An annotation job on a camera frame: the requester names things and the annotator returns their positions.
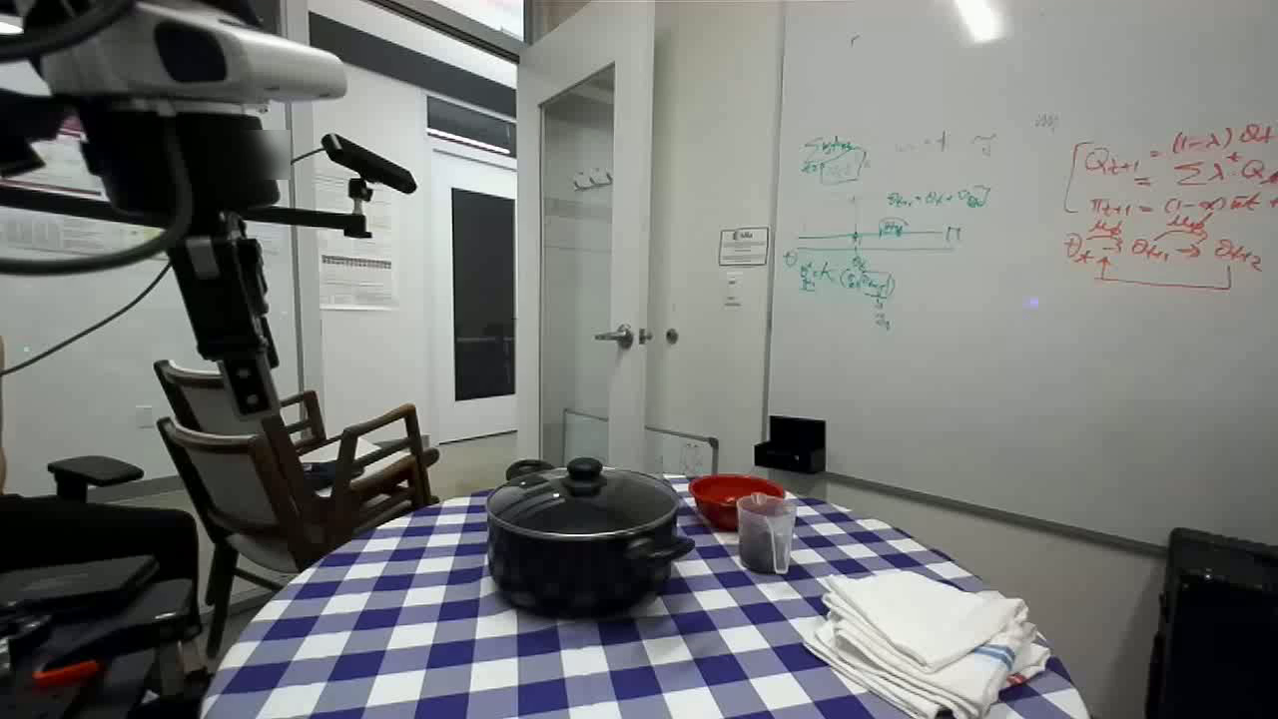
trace folded napkin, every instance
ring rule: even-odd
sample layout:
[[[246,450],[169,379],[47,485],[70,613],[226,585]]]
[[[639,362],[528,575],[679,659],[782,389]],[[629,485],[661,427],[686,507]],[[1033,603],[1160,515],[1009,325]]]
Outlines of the folded napkin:
[[[905,714],[978,719],[998,690],[1039,674],[1050,659],[1025,603],[998,590],[888,571],[825,585],[830,615],[802,643],[856,688],[872,688]]]
[[[830,579],[825,603],[856,609],[873,622],[897,650],[921,668],[942,668],[1009,622],[1030,622],[1023,601],[998,590],[957,590],[915,571],[878,571],[861,579]]]

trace checkered tablecloth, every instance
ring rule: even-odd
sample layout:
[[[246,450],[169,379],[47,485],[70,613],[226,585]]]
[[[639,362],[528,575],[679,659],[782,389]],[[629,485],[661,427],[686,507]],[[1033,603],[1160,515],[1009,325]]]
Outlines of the checkered tablecloth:
[[[824,615],[825,575],[888,569],[975,585],[946,557],[878,518],[798,498],[796,569],[749,575],[733,537],[689,505],[693,550],[661,594],[621,618],[509,613],[483,569],[488,494],[396,518],[296,575],[237,639],[207,714],[897,714],[849,690],[798,631]],[[1082,714],[1061,664],[1007,690],[993,714]]]

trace white door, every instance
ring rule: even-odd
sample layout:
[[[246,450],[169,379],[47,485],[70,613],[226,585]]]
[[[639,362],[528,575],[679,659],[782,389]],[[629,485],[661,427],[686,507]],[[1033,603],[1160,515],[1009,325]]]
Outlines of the white door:
[[[516,161],[431,145],[431,439],[516,431]]]
[[[656,3],[520,60],[520,450],[644,467]]]

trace pot lid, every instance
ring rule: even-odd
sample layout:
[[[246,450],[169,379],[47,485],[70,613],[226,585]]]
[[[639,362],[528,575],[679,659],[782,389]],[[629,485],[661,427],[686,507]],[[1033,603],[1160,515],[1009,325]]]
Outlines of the pot lid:
[[[603,470],[599,458],[569,458],[568,474],[509,485],[489,494],[488,515],[521,537],[593,539],[645,530],[679,511],[672,485],[644,470]]]

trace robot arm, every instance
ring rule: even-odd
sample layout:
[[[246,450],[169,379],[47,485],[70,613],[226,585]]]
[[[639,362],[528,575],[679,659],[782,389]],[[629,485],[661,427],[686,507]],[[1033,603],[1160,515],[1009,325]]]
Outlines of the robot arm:
[[[63,0],[14,0],[14,7],[25,28],[47,36],[117,7],[117,0],[93,0],[83,17],[58,17]],[[51,136],[63,117],[75,117],[83,161],[102,180],[113,208],[10,188],[0,188],[0,205],[69,217],[146,217],[165,230],[151,245],[89,261],[0,254],[0,276],[94,272],[169,250],[199,357],[222,369],[245,414],[272,413],[276,344],[258,249],[245,234],[245,221],[319,222],[360,234],[360,205],[371,196],[371,180],[399,190],[414,188],[384,157],[328,136],[328,157],[360,177],[350,180],[350,190],[360,185],[356,222],[336,222],[328,213],[272,208],[278,190],[258,105],[342,95],[342,63],[332,52],[253,28],[246,3],[237,0],[129,0],[129,11],[102,28],[58,52],[42,52],[34,73],[51,95],[0,91],[0,177],[29,172],[34,161],[29,145]]]

